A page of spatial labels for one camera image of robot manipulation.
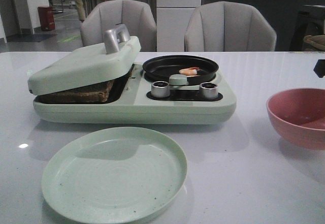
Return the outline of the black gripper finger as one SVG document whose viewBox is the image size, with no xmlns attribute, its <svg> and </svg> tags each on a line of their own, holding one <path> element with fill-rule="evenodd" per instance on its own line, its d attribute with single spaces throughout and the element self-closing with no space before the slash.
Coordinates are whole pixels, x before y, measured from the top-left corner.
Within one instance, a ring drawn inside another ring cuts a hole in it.
<svg viewBox="0 0 325 224">
<path fill-rule="evenodd" d="M 319 59 L 313 71 L 319 78 L 323 78 L 325 76 L 325 59 Z"/>
</svg>

